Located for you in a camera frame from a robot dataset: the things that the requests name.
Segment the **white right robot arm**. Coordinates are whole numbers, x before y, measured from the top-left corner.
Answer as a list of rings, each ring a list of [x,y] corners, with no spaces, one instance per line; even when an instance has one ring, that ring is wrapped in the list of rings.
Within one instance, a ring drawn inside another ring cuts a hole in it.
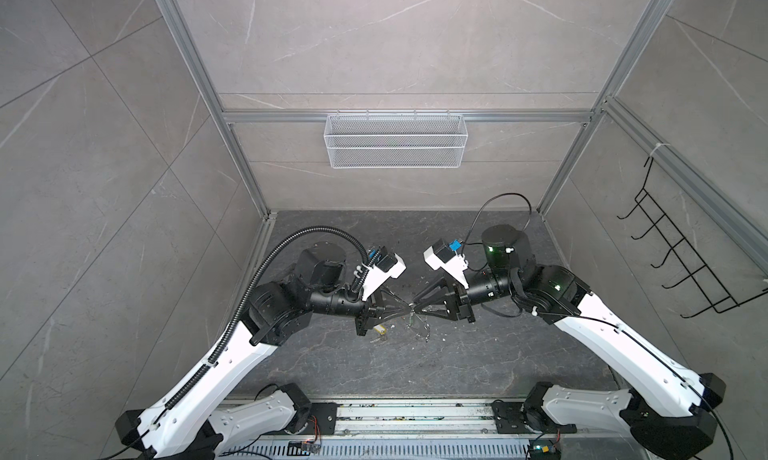
[[[487,228],[485,266],[473,275],[461,243],[436,241],[424,252],[438,277],[413,299],[415,312],[473,322],[474,309],[510,299],[519,309],[570,335],[627,383],[614,391],[567,388],[540,381],[520,407],[521,422],[538,433],[582,426],[630,435],[661,459],[693,459],[710,447],[721,422],[715,410],[726,385],[674,361],[626,322],[573,272],[539,263],[525,232]]]

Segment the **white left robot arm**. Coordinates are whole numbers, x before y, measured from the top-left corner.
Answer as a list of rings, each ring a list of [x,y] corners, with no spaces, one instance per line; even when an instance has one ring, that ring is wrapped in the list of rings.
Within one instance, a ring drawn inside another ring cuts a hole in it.
[[[265,433],[302,431],[311,402],[294,383],[238,407],[223,400],[313,314],[348,316],[365,335],[384,322],[381,286],[405,270],[401,257],[379,248],[366,257],[360,287],[343,284],[345,253],[322,242],[303,250],[284,276],[256,287],[218,343],[154,405],[129,410],[115,423],[121,443],[142,459],[217,459]]]

